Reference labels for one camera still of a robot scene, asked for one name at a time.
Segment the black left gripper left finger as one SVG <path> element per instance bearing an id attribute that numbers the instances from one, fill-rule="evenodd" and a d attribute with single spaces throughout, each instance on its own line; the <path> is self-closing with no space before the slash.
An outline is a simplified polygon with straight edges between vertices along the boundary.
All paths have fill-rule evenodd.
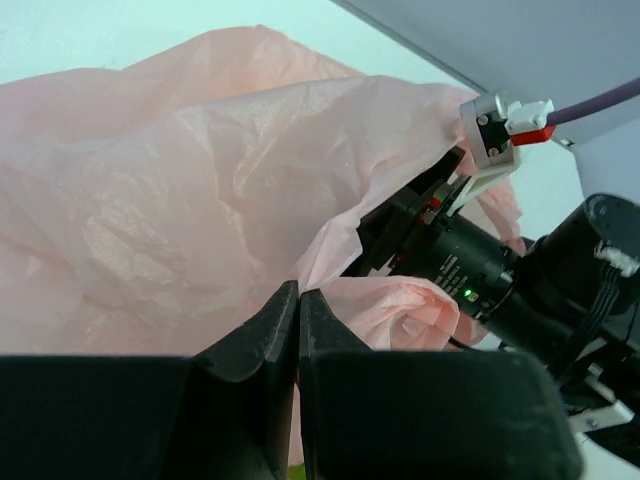
<path id="1" fill-rule="evenodd" d="M 5 479 L 283 479 L 298 286 L 194 356 L 5 355 Z"/>

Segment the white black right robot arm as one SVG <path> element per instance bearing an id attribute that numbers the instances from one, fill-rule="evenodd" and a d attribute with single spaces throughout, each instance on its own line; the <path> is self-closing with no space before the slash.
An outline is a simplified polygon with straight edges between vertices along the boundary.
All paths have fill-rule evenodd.
<path id="1" fill-rule="evenodd" d="M 558 382 L 570 418 L 612 454 L 639 460 L 639 209 L 593 195 L 519 254 L 463 217 L 455 147 L 358 227 L 350 277 L 424 278 Z"/>

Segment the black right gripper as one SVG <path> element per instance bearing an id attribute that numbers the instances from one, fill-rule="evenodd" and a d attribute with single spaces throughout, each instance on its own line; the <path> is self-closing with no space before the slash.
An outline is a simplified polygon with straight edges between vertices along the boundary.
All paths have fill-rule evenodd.
<path id="1" fill-rule="evenodd" d="M 424 278 L 466 315 L 492 329 L 523 314 L 517 293 L 518 255 L 482 228 L 450 211 L 466 181 L 451 179 L 464 150 L 454 147 L 360 221 L 362 254 L 342 274 L 364 277 L 388 267 Z"/>

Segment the pink plastic bag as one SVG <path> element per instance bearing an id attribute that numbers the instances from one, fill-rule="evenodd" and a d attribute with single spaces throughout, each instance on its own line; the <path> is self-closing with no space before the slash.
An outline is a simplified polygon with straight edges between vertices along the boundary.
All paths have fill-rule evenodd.
<path id="1" fill-rule="evenodd" d="M 468 90 L 265 27 L 1 88 L 1 359 L 194 356 L 286 282 L 374 349 L 485 330 L 432 283 L 342 274 L 359 221 L 454 147 Z"/>

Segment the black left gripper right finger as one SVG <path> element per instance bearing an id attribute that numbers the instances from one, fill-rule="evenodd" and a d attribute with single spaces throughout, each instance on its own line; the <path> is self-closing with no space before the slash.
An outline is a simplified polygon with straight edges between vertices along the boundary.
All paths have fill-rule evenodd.
<path id="1" fill-rule="evenodd" d="M 323 294 L 300 304 L 299 390 L 310 479 L 578 479 L 583 460 L 533 357 L 375 351 Z"/>

